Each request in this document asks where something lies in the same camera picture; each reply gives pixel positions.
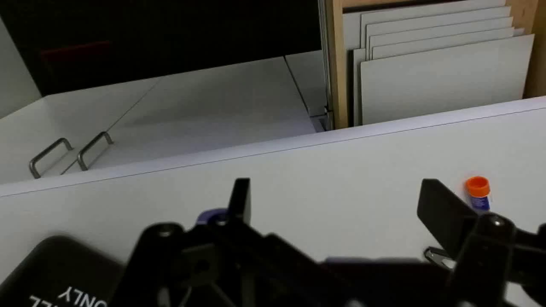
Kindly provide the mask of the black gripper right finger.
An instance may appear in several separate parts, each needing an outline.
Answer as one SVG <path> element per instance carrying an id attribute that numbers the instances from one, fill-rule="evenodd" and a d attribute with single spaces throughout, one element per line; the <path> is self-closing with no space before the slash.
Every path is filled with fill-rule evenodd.
<path id="1" fill-rule="evenodd" d="M 424 179 L 417 215 L 447 255 L 458 255 L 478 214 L 439 179 Z"/>

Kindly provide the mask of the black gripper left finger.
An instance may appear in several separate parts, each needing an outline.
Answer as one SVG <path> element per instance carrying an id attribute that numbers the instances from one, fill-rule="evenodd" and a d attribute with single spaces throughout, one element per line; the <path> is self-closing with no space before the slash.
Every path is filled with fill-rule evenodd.
<path id="1" fill-rule="evenodd" d="M 234 183 L 232 195 L 227 207 L 227 217 L 231 220 L 241 220 L 248 224 L 251 220 L 251 179 L 239 178 Z"/>

